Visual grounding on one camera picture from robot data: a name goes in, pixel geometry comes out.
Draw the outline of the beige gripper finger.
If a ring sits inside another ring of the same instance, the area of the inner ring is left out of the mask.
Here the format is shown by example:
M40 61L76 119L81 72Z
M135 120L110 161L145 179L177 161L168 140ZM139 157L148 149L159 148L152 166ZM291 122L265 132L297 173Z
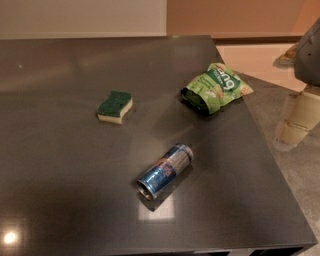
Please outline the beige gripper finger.
M274 147L290 151L320 122L320 89L304 89L287 96L278 122Z

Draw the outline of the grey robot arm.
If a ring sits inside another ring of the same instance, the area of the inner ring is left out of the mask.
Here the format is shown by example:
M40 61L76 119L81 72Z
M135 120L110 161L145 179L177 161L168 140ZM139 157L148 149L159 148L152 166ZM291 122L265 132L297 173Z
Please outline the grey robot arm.
M306 87L285 100L273 141L279 151L296 147L320 123L320 18L298 42L294 75Z

